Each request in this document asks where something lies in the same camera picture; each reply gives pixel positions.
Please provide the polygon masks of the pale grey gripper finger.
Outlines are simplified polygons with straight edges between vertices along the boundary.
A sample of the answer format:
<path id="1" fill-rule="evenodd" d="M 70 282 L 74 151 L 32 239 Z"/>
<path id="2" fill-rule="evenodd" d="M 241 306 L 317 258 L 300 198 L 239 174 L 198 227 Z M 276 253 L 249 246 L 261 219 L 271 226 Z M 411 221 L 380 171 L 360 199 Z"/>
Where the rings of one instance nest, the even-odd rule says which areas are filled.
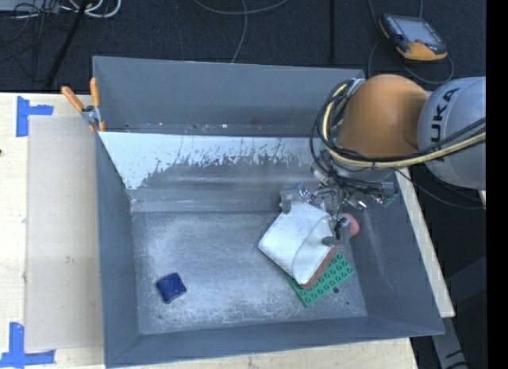
<path id="1" fill-rule="evenodd" d="M 321 240 L 325 246 L 337 246 L 343 244 L 351 236 L 351 219 L 340 217 L 333 226 L 332 234 Z"/>
<path id="2" fill-rule="evenodd" d="M 310 203 L 314 200 L 314 193 L 306 188 L 304 182 L 292 188 L 283 189 L 279 193 L 279 206 L 283 213 L 289 213 L 294 203 Z"/>

